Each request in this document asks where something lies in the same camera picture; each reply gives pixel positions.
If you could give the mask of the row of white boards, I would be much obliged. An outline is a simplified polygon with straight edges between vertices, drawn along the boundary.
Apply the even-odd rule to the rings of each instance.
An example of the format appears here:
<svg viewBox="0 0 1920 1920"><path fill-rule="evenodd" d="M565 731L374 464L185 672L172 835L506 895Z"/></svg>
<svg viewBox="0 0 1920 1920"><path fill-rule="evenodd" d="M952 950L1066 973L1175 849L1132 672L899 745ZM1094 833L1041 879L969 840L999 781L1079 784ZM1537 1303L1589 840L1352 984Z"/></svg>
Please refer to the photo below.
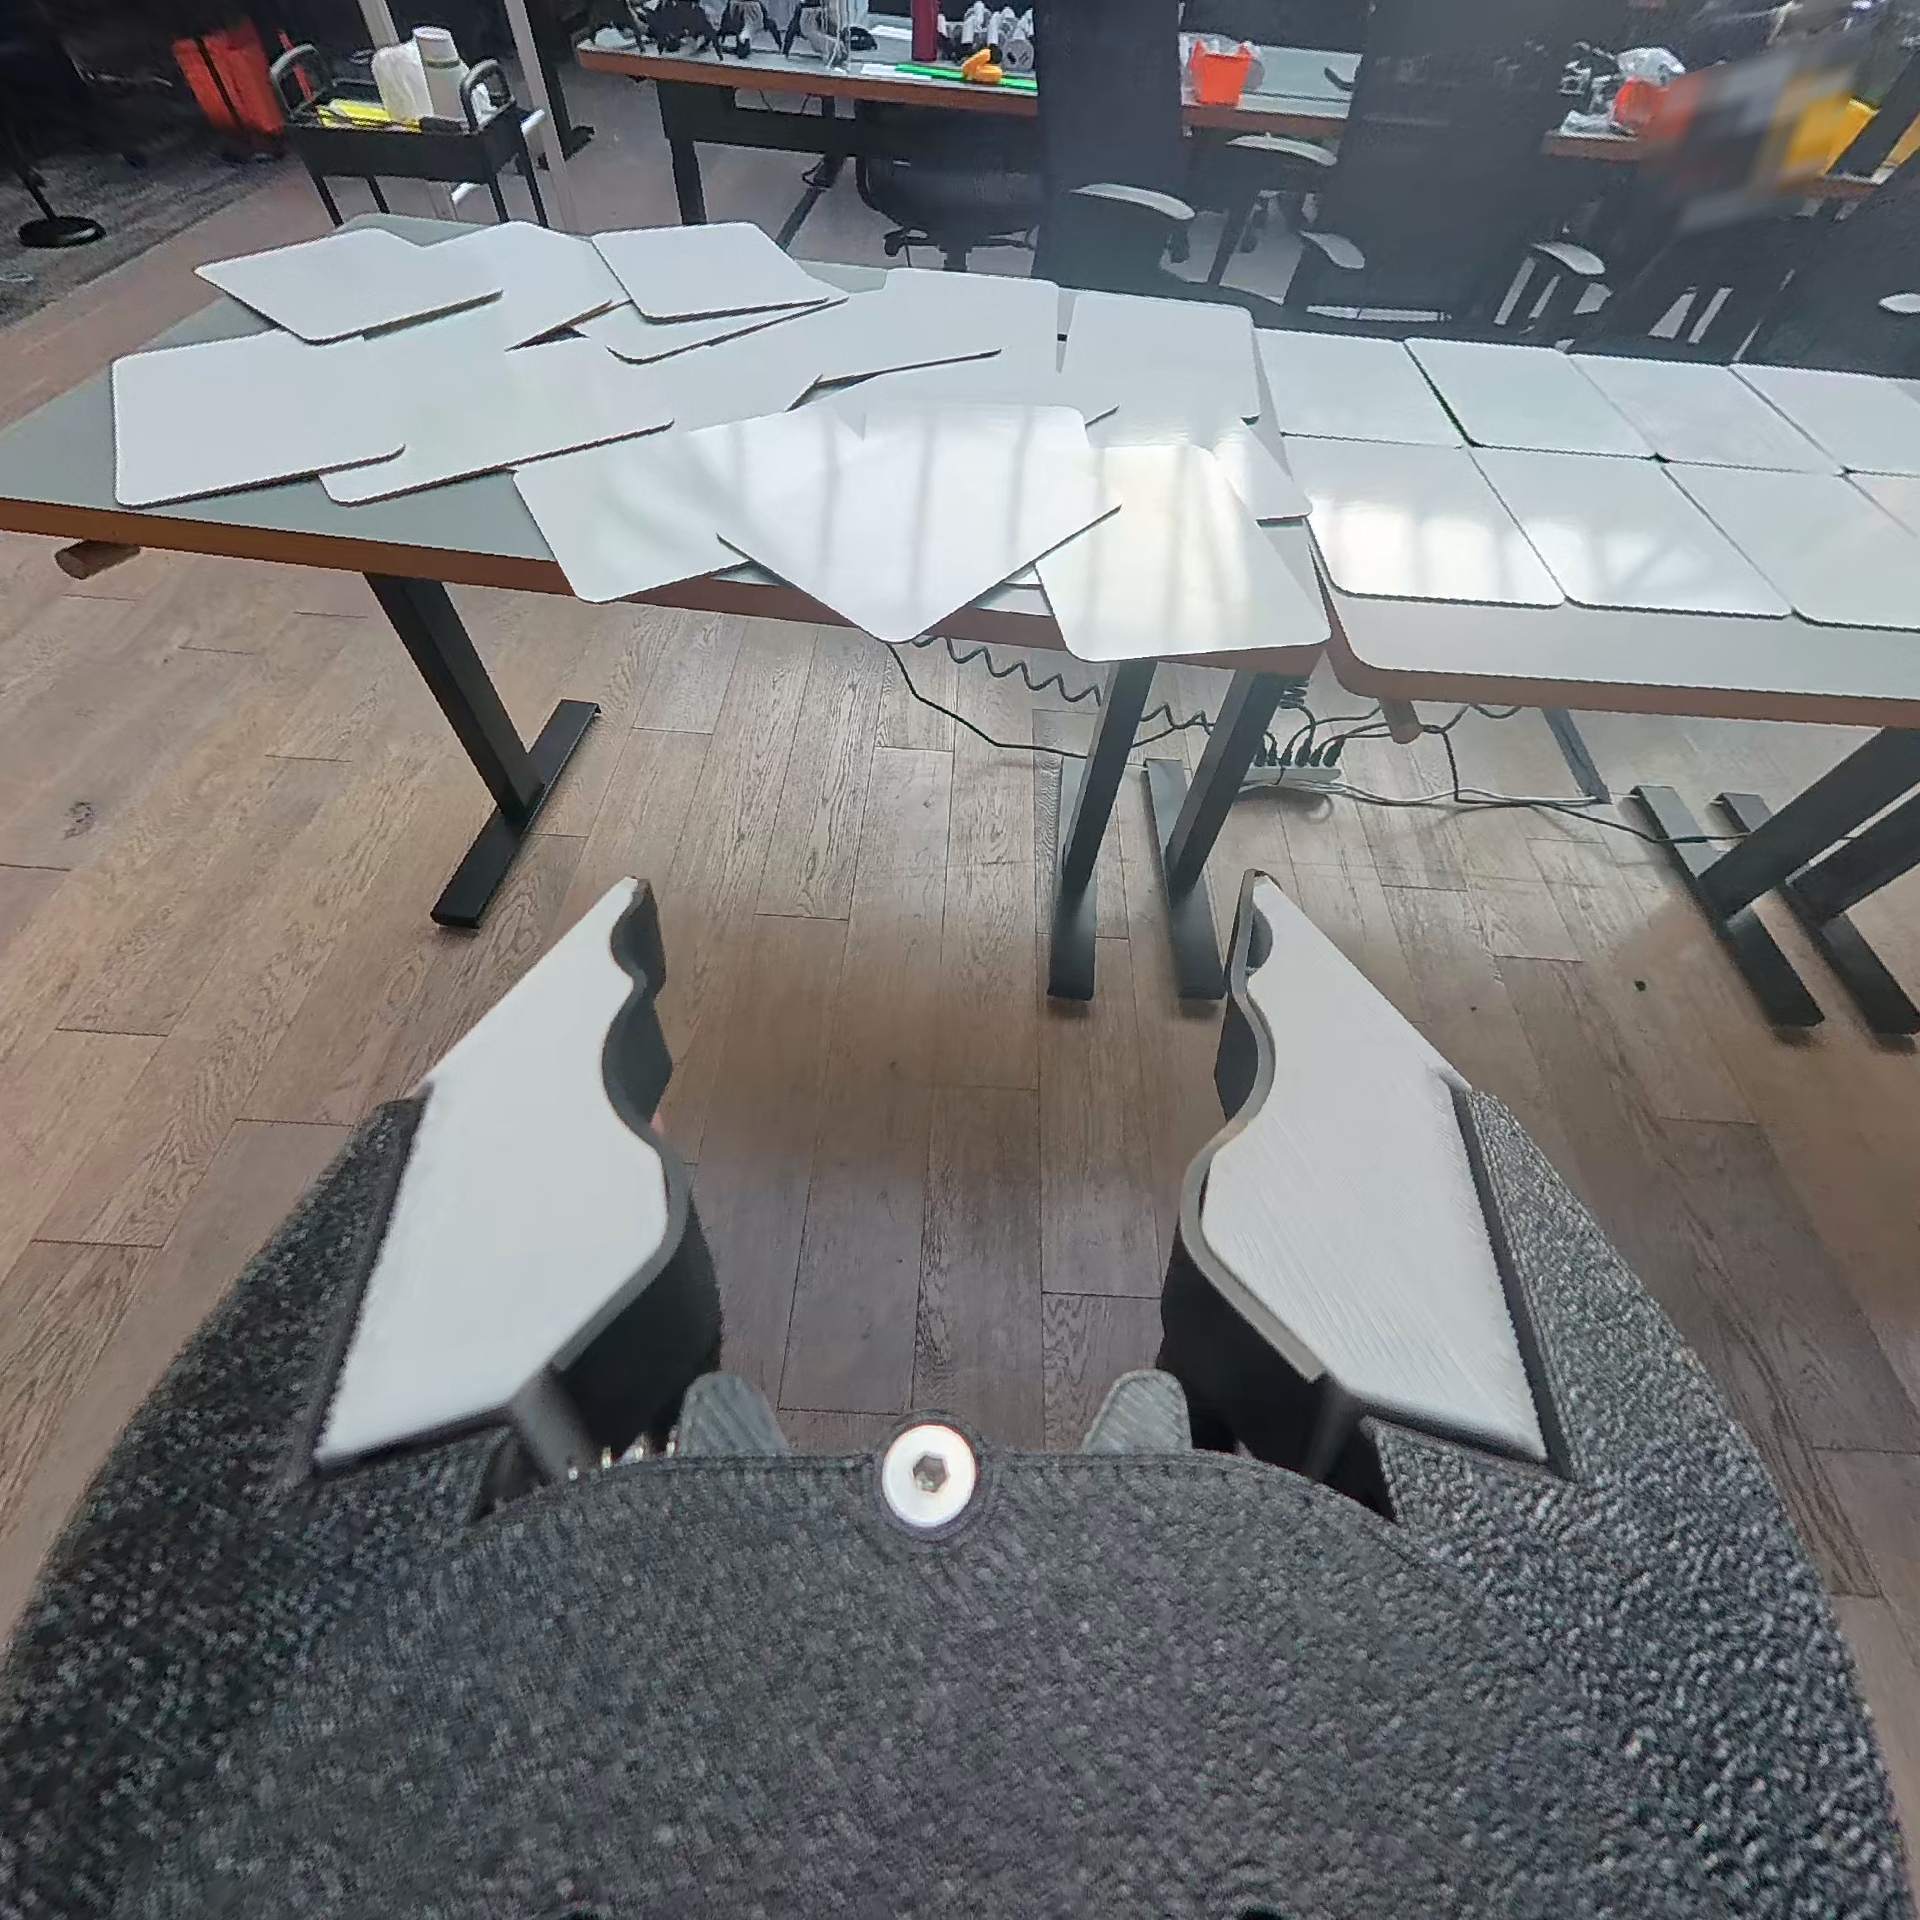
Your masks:
<svg viewBox="0 0 1920 1920"><path fill-rule="evenodd" d="M1325 573L1382 601L1916 631L1916 380L1261 329Z"/></svg>

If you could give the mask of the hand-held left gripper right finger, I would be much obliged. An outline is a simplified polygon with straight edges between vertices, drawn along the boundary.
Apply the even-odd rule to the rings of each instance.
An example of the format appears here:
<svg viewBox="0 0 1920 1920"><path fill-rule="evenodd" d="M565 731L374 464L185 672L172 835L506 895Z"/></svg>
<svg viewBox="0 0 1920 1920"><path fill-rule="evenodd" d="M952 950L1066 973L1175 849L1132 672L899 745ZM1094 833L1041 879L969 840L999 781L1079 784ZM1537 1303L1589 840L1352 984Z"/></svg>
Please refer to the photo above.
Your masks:
<svg viewBox="0 0 1920 1920"><path fill-rule="evenodd" d="M1159 1367L1197 1445L1384 1506L1373 1425L1551 1464L1472 1086L1268 873L1243 876Z"/></svg>

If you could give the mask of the orange bag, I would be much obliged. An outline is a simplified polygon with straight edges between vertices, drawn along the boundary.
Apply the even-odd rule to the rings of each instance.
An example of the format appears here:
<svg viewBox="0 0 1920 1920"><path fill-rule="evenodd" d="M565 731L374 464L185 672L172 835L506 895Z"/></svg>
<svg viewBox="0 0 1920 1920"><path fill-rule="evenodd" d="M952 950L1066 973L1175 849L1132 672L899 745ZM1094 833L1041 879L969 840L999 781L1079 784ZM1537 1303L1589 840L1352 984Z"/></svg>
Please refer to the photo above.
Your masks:
<svg viewBox="0 0 1920 1920"><path fill-rule="evenodd" d="M250 4L195 4L164 30L170 57L215 140L232 151L276 151L285 107Z"/></svg>

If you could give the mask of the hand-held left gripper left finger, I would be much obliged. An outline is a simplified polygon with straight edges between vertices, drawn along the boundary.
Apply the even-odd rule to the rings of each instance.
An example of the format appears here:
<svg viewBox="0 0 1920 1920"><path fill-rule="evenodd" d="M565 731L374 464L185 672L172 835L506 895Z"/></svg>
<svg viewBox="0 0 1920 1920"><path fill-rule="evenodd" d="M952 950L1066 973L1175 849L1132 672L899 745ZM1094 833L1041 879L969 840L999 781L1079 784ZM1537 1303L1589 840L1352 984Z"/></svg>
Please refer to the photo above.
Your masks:
<svg viewBox="0 0 1920 1920"><path fill-rule="evenodd" d="M661 1444L719 1364L654 890L625 876L417 1083L319 1420L328 1473L502 1429L557 1481Z"/></svg>

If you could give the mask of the pile of white boards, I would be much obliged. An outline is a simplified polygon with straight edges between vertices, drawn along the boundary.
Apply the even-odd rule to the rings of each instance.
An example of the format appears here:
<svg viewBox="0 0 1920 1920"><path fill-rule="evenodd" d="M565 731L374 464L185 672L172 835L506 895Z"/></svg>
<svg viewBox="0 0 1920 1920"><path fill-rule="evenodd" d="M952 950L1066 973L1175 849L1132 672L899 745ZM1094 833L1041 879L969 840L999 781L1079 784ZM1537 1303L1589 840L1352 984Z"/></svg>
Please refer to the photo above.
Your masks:
<svg viewBox="0 0 1920 1920"><path fill-rule="evenodd" d="M889 644L1032 567L1088 661L1320 647L1325 596L1217 437L1093 443L1058 294L814 278L750 223L417 244L379 227L200 266L263 329L120 355L112 500L316 478L339 507L506 473L568 589L756 563Z"/></svg>

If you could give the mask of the black office chair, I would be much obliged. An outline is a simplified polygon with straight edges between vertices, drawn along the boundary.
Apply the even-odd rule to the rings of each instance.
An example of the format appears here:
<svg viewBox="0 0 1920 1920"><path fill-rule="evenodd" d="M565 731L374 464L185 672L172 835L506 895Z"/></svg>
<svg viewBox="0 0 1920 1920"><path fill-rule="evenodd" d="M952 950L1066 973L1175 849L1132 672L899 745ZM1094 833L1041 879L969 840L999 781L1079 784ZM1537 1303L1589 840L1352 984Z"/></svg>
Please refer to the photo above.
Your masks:
<svg viewBox="0 0 1920 1920"><path fill-rule="evenodd" d="M1041 278L1181 295L1169 251L1194 219L1181 22L1179 2L1034 4Z"/></svg>
<svg viewBox="0 0 1920 1920"><path fill-rule="evenodd" d="M1367 54L1285 307L1489 319L1540 223L1564 65L1548 41Z"/></svg>
<svg viewBox="0 0 1920 1920"><path fill-rule="evenodd" d="M931 63L960 68L976 51L1015 75L1034 73L1034 4L932 4L941 20ZM892 258L915 245L964 271L984 247L1032 247L1045 214L1041 122L988 110L858 102L868 150L857 156L863 202L892 221Z"/></svg>
<svg viewBox="0 0 1920 1920"><path fill-rule="evenodd" d="M1599 245L1539 239L1500 333L1584 355L1727 366L1791 281L1808 234L1804 204L1778 202L1706 219L1653 210Z"/></svg>

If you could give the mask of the black utility cart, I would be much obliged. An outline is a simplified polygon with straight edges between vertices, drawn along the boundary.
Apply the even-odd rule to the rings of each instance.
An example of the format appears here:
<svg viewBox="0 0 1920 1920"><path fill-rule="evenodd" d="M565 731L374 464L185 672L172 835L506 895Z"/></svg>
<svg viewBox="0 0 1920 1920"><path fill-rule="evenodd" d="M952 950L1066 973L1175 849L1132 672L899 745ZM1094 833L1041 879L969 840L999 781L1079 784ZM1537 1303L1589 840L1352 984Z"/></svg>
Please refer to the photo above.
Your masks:
<svg viewBox="0 0 1920 1920"><path fill-rule="evenodd" d="M510 219L502 190L514 166L526 181L541 227L550 226L534 156L514 87L498 60L480 60L461 83L454 118L429 113L418 123L392 118L367 86L341 78L313 44L285 51L269 70L285 118L287 146L299 156L335 227L344 215L328 180L360 180L380 214L390 210L385 180L446 188L485 188L501 223Z"/></svg>

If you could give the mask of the black round stand base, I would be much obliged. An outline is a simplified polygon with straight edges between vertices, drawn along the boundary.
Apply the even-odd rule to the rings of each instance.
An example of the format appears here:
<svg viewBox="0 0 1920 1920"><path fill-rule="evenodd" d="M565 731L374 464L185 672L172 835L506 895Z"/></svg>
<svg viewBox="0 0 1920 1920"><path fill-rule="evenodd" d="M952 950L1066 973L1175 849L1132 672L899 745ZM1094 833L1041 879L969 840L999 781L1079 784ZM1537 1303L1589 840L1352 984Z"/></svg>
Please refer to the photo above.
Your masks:
<svg viewBox="0 0 1920 1920"><path fill-rule="evenodd" d="M37 214L16 227L20 247L31 251L69 251L97 245L106 237L106 227L97 217L61 212L51 202L42 175L28 159L13 158L11 170L37 208Z"/></svg>

